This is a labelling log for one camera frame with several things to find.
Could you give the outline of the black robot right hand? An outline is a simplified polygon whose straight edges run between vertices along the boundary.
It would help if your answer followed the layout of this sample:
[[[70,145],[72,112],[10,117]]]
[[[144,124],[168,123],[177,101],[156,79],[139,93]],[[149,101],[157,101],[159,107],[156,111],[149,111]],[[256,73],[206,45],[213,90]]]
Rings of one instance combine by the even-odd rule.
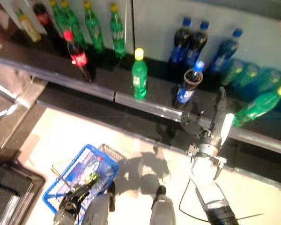
[[[234,119],[234,114],[227,111],[225,88],[221,86],[219,91],[216,112],[210,122],[189,112],[184,112],[180,121],[187,134],[194,136],[201,143],[213,145],[217,149],[220,149],[226,141]]]

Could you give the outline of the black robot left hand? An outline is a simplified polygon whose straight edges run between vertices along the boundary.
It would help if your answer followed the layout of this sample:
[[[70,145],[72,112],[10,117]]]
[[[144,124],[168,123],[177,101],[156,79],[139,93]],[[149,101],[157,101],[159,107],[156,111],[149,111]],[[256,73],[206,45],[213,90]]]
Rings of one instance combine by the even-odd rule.
[[[71,190],[65,194],[59,205],[59,210],[65,210],[77,216],[80,212],[82,202],[89,195],[91,188],[99,181],[99,178],[100,175],[93,172],[86,184],[80,185],[74,191]]]

